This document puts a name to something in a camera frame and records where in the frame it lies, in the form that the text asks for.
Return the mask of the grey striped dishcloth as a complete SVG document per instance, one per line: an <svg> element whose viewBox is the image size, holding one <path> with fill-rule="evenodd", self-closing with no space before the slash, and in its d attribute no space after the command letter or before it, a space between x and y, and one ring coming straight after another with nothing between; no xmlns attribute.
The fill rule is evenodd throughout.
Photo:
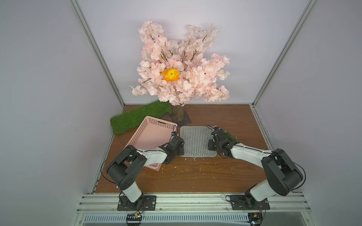
<svg viewBox="0 0 362 226"><path fill-rule="evenodd" d="M206 126L183 126L180 137L184 140L182 157L216 157L216 151L208 150L208 141L212 139L212 130Z"/></svg>

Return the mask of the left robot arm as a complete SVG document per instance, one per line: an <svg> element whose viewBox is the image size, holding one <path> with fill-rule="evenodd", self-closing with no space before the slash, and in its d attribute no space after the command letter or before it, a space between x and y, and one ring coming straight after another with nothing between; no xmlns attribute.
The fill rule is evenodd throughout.
<svg viewBox="0 0 362 226"><path fill-rule="evenodd" d="M142 204L144 197L136 183L142 169L152 164L171 163L176 156L183 155L183 147L184 140L177 132L172 133L169 142L151 150L141 150L128 145L107 166L106 173L136 209Z"/></svg>

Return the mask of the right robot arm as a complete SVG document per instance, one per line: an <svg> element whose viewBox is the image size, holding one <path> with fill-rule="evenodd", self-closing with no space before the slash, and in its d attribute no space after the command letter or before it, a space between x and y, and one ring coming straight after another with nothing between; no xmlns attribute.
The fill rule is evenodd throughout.
<svg viewBox="0 0 362 226"><path fill-rule="evenodd" d="M208 149L222 157L243 160L264 170L266 180L245 192L245 202L249 206L267 200L274 195L286 196L300 188L306 180L305 170L292 161L282 149L262 150L230 140L227 133L217 127L208 126L212 139Z"/></svg>

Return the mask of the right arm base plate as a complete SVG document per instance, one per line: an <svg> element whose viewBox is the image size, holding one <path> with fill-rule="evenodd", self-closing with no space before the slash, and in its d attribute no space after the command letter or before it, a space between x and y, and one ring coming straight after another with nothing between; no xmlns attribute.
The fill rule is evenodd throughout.
<svg viewBox="0 0 362 226"><path fill-rule="evenodd" d="M231 204L234 211L265 211L270 209L267 199L258 202L250 195L226 195L225 200Z"/></svg>

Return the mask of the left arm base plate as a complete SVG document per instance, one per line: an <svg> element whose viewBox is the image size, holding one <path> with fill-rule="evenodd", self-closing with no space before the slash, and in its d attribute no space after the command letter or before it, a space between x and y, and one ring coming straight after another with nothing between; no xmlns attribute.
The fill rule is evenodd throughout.
<svg viewBox="0 0 362 226"><path fill-rule="evenodd" d="M156 209L156 195L141 195L135 202L131 202L125 195L119 196L118 211L154 211Z"/></svg>

